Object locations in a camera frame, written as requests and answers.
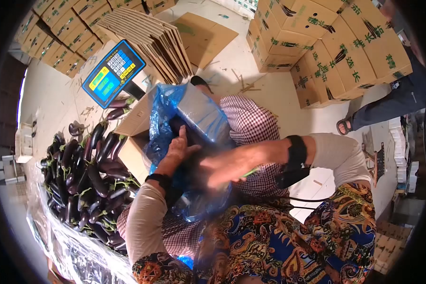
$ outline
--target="scale display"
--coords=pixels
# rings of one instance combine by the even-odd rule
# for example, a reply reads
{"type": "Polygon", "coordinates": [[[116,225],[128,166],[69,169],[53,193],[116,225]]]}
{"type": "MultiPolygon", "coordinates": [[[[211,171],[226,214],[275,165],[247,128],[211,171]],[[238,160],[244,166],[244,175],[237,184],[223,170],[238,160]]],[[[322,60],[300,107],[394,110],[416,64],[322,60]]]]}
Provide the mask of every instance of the scale display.
{"type": "Polygon", "coordinates": [[[126,40],[121,40],[95,67],[82,88],[103,109],[107,108],[144,67],[145,61],[126,40]]]}

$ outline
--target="beige sleeve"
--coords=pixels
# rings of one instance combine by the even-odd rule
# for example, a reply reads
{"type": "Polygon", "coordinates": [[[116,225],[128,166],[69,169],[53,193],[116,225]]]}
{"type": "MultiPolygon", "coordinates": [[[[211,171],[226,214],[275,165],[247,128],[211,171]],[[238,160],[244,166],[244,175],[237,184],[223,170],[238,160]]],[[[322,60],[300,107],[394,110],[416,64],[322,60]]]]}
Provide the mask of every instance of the beige sleeve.
{"type": "Polygon", "coordinates": [[[312,167],[332,169],[336,187],[357,180],[371,182],[364,153],[357,140],[332,133],[310,136],[316,141],[312,167]]]}
{"type": "Polygon", "coordinates": [[[161,231],[166,212],[162,194],[144,183],[131,204],[126,220],[126,250],[131,265],[146,255],[167,252],[161,231]]]}

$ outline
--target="clear plastic sheet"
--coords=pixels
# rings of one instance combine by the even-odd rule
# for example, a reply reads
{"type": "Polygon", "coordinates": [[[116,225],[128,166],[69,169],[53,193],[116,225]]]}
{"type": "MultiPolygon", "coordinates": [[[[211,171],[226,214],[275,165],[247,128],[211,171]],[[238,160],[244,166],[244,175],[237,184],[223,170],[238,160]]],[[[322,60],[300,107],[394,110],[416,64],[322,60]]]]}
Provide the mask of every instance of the clear plastic sheet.
{"type": "MultiPolygon", "coordinates": [[[[159,162],[169,149],[171,140],[175,137],[169,121],[179,116],[205,142],[214,144],[222,150],[235,146],[230,138],[230,126],[227,116],[207,95],[199,91],[191,83],[173,86],[158,84],[153,98],[150,115],[150,142],[143,151],[152,162],[150,173],[153,173],[159,162]]],[[[173,185],[184,193],[172,207],[172,212],[182,216],[188,222],[208,218],[211,214],[220,212],[225,206],[232,190],[230,184],[223,185],[222,194],[213,198],[204,194],[205,190],[189,191],[184,173],[178,169],[173,177],[173,185]]]]}
{"type": "Polygon", "coordinates": [[[78,284],[136,283],[128,257],[59,222],[47,207],[40,169],[31,168],[31,173],[27,172],[30,181],[27,222],[35,240],[60,274],[78,284]]]}

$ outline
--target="dark pants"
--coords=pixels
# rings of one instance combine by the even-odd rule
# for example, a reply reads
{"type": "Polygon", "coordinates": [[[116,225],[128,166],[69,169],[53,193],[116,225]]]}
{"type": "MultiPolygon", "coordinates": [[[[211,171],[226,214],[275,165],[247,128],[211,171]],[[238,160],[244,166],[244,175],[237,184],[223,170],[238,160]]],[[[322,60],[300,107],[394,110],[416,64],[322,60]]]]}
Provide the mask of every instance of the dark pants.
{"type": "Polygon", "coordinates": [[[385,97],[360,108],[352,115],[352,129],[387,121],[426,107],[426,92],[417,91],[408,77],[385,97]]]}

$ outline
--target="colorful paisley clothing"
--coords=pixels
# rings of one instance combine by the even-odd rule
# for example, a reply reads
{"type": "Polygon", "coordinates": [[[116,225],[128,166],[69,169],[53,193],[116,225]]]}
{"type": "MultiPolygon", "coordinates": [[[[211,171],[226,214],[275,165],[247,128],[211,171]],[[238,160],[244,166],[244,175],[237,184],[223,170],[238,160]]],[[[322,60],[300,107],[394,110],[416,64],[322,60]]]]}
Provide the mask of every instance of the colorful paisley clothing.
{"type": "Polygon", "coordinates": [[[138,260],[139,284],[234,283],[240,275],[264,283],[362,283],[374,266],[376,233],[371,190],[339,186],[301,224],[285,199],[235,205],[207,224],[191,271],[167,253],[138,260]]]}

